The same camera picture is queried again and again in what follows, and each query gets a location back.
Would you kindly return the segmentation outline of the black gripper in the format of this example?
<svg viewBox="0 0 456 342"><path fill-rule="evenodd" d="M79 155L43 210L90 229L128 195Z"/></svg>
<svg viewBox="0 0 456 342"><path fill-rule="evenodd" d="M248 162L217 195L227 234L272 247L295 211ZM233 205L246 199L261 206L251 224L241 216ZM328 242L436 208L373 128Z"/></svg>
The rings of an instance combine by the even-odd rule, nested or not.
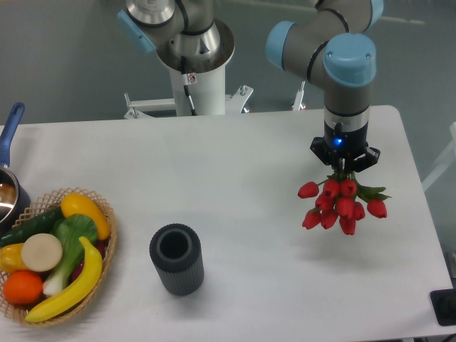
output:
<svg viewBox="0 0 456 342"><path fill-rule="evenodd" d="M370 110L345 116L324 110L323 136L310 149L336 172L362 172L377 164L380 150L367 142Z"/></svg>

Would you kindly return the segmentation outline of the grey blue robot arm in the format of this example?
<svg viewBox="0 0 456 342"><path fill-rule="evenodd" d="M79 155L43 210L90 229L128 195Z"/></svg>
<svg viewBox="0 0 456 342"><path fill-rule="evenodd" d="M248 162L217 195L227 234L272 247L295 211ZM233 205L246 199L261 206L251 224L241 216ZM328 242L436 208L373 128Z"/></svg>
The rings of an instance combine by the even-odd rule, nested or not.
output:
<svg viewBox="0 0 456 342"><path fill-rule="evenodd" d="M382 1L317 1L305 25L282 21L266 40L266 57L283 71L324 94L324 134L312 152L337 172L362 172L380 153L367 143L376 49L365 35L383 12ZM176 112L222 115L223 74L234 53L234 37L214 16L211 1L127 1L118 13L137 49L156 52L172 79Z"/></svg>

